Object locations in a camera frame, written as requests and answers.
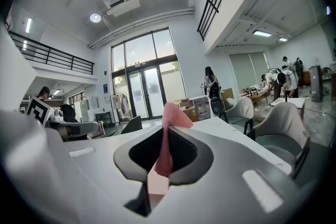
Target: cardboard box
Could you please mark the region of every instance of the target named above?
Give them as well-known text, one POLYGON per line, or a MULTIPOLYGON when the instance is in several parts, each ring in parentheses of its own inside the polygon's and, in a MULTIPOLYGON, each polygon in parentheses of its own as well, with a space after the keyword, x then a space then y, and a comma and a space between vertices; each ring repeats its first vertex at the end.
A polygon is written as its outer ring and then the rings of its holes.
POLYGON ((197 118, 197 113, 196 113, 196 109, 193 106, 192 108, 189 109, 182 109, 183 113, 187 115, 187 117, 192 121, 192 122, 197 122, 198 118, 197 118))
POLYGON ((180 108, 191 108, 194 106, 193 101, 185 100, 180 102, 180 108))

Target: ceiling light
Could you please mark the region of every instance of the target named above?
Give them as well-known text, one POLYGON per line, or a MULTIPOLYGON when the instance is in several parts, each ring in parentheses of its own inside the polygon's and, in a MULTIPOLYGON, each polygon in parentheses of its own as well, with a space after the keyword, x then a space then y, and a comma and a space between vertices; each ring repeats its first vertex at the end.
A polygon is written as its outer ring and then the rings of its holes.
POLYGON ((93 13, 91 16, 90 16, 90 20, 91 22, 93 23, 99 23, 101 21, 101 16, 98 14, 98 13, 93 13))
POLYGON ((23 41, 23 50, 27 50, 27 41, 23 41))
POLYGON ((254 35, 257 35, 257 36, 263 36, 263 37, 270 37, 272 34, 270 33, 267 33, 267 32, 263 32, 263 31, 259 31, 259 30, 255 30, 253 32, 254 35))
POLYGON ((26 26, 26 33, 30 32, 30 27, 31 27, 32 21, 33 21, 32 19, 28 18, 27 26, 26 26))

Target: pink textured fabric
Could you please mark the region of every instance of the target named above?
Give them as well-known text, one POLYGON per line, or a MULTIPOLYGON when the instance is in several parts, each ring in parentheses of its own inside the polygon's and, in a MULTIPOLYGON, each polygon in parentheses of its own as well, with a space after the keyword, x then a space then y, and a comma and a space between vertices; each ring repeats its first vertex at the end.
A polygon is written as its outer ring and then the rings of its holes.
POLYGON ((169 151, 168 127, 180 126, 191 128, 193 122, 175 104, 167 103, 164 106, 162 126, 163 138, 159 158, 157 159, 155 171, 164 177, 169 177, 173 169, 172 155, 169 151))

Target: round ceiling light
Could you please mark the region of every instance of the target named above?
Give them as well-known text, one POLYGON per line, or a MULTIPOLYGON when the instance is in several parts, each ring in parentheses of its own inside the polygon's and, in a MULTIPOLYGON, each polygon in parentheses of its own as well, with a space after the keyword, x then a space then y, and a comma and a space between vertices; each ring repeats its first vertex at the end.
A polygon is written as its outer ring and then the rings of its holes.
POLYGON ((90 20, 91 22, 93 23, 99 23, 101 21, 101 16, 98 14, 98 13, 93 13, 91 16, 90 16, 90 20))

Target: door frame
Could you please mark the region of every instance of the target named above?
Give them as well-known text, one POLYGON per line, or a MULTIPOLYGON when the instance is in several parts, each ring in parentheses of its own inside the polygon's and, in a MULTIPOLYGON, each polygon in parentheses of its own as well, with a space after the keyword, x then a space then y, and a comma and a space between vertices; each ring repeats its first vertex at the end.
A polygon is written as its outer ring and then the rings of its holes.
POLYGON ((149 94, 148 94, 148 90, 147 90, 145 71, 151 70, 151 69, 156 69, 156 73, 158 75, 158 80, 159 80, 159 87, 160 87, 160 91, 161 91, 162 103, 163 103, 163 106, 165 106, 166 103, 167 103, 167 100, 166 100, 166 95, 165 95, 165 92, 164 92, 162 76, 161 76, 159 65, 144 67, 144 68, 138 69, 138 70, 133 71, 133 72, 127 72, 127 83, 128 83, 129 92, 130 92, 130 103, 131 103, 131 108, 132 108, 132 111, 133 111, 133 113, 132 113, 133 117, 136 117, 137 114, 136 114, 135 105, 134 105, 134 98, 133 98, 133 91, 132 91, 130 76, 133 75, 133 74, 137 74, 137 73, 140 75, 142 93, 143 93, 143 98, 144 98, 144 102, 145 102, 145 106, 146 106, 146 110, 147 110, 147 115, 148 115, 147 118, 141 118, 142 121, 162 119, 162 116, 153 116, 153 112, 152 112, 152 108, 151 108, 151 102, 150 102, 149 94))

